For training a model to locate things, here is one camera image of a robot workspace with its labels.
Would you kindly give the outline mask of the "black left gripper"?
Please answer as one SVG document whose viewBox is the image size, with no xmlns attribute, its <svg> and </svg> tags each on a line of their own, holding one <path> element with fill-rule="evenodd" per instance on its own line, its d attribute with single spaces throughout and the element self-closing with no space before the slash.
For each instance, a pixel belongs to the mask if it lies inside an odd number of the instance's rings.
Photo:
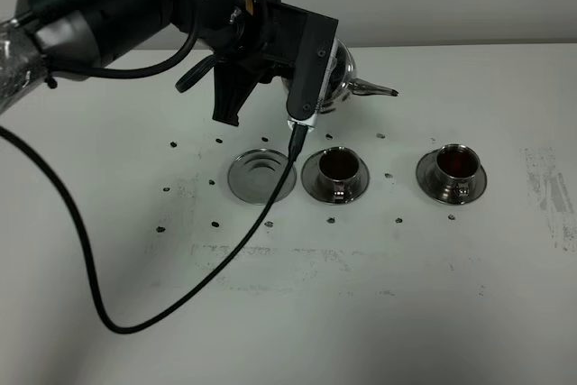
<svg viewBox="0 0 577 385">
<path fill-rule="evenodd" d="M 294 77 L 295 15 L 281 0 L 202 1 L 199 37 L 212 54 L 197 64 L 197 77 L 214 70 L 212 119 L 238 127 L 238 114 L 259 82 Z"/>
</svg>

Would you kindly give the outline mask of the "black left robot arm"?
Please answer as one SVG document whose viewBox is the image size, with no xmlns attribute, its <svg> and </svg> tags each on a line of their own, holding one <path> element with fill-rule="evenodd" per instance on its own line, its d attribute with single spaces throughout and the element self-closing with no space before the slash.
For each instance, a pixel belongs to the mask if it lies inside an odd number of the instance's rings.
<svg viewBox="0 0 577 385">
<path fill-rule="evenodd" d="M 203 42 L 211 55 L 177 82 L 215 77 L 213 117 L 237 125 L 260 83 L 292 78 L 306 11 L 281 0 L 17 0 L 1 25 L 1 107 L 57 78 L 137 79 L 174 68 Z"/>
</svg>

